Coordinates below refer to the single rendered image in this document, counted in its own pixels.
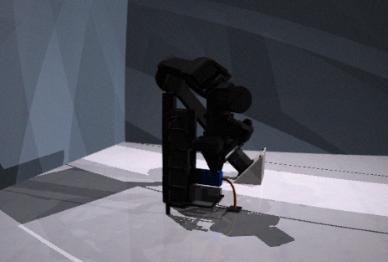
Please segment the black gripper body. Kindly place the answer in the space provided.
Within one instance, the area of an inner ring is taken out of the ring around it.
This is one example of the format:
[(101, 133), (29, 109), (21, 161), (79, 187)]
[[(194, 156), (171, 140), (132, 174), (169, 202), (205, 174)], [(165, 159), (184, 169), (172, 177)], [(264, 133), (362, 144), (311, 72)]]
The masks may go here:
[(230, 143), (228, 139), (235, 139), (235, 137), (221, 136), (221, 130), (224, 120), (227, 120), (227, 115), (232, 118), (232, 113), (225, 110), (208, 110), (203, 114), (203, 118), (207, 119), (207, 127), (203, 132), (203, 136), (197, 137), (191, 142), (191, 150), (194, 152), (211, 152), (219, 153), (223, 151), (224, 145)]

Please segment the blue and black plug with orange cord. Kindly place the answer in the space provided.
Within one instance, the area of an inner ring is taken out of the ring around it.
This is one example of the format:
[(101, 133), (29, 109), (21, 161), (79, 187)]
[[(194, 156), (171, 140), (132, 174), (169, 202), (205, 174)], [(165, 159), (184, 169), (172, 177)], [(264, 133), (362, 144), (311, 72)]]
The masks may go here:
[(218, 171), (216, 177), (214, 177), (210, 171), (210, 169), (203, 168), (190, 168), (190, 183), (208, 185), (213, 187), (220, 187), (222, 185), (222, 180), (227, 181), (232, 189), (233, 189), (233, 197), (234, 197), (234, 207), (237, 208), (237, 197), (235, 192), (235, 187), (232, 182), (225, 177), (222, 177), (222, 171)]

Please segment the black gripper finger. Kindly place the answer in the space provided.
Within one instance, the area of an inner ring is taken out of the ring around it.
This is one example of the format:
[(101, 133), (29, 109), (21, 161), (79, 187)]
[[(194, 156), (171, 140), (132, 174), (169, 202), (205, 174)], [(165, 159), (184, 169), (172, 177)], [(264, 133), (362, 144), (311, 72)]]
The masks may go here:
[(211, 152), (201, 152), (205, 161), (207, 162), (207, 165), (214, 177), (218, 174), (218, 169), (220, 165), (221, 155), (226, 151), (227, 149), (223, 149), (223, 151), (219, 153), (211, 153)]
[(224, 148), (223, 149), (227, 149), (222, 155), (221, 155), (221, 160), (220, 160), (220, 165), (219, 165), (219, 169), (218, 171), (221, 171), (222, 170), (222, 166), (226, 160), (226, 156), (227, 156), (227, 153), (228, 151), (234, 146), (234, 143), (229, 143), (227, 145), (224, 145)]

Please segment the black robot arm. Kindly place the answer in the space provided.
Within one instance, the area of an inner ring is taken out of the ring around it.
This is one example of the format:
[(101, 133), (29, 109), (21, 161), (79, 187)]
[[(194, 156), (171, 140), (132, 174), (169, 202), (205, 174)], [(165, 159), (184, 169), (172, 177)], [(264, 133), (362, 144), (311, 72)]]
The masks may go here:
[[(217, 77), (221, 75), (218, 79)], [(203, 114), (208, 110), (225, 110), (234, 113), (243, 113), (252, 104), (252, 95), (249, 90), (228, 82), (232, 76), (218, 62), (208, 57), (198, 57), (187, 60), (175, 57), (173, 54), (165, 57), (158, 64), (156, 82), (165, 92), (176, 92), (176, 97), (187, 109), (197, 110), (197, 122), (204, 130), (207, 119)], [(215, 80), (216, 79), (216, 80)], [(207, 99), (207, 109), (190, 90)], [(204, 90), (205, 89), (205, 90)], [(204, 92), (204, 91), (206, 92)], [(254, 161), (240, 148), (249, 141), (253, 134), (252, 121), (245, 119), (242, 122), (227, 115), (221, 130), (221, 136), (233, 136), (228, 139), (234, 146), (228, 151), (225, 162), (228, 161), (240, 176)], [(232, 151), (235, 147), (237, 148)], [(225, 163), (224, 162), (224, 163)]]

